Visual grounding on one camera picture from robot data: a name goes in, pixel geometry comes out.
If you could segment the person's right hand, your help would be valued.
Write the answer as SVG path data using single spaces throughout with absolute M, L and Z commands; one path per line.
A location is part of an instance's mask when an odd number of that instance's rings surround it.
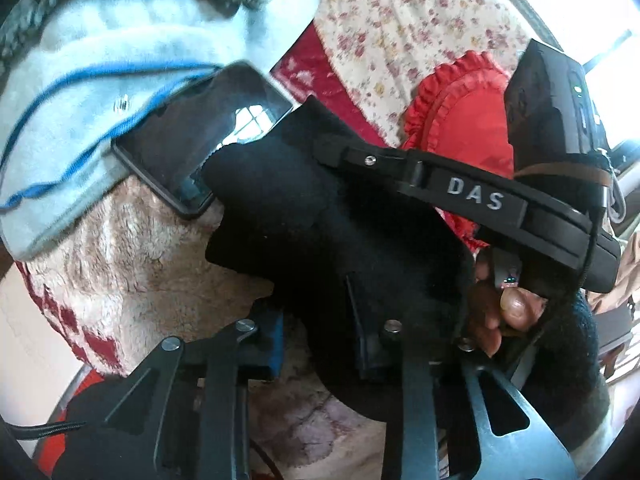
M 524 288 L 497 288 L 492 250 L 484 248 L 477 254 L 475 283 L 468 292 L 466 327 L 477 347 L 490 358 L 500 349 L 504 334 L 525 334 L 546 307 L 547 300 Z

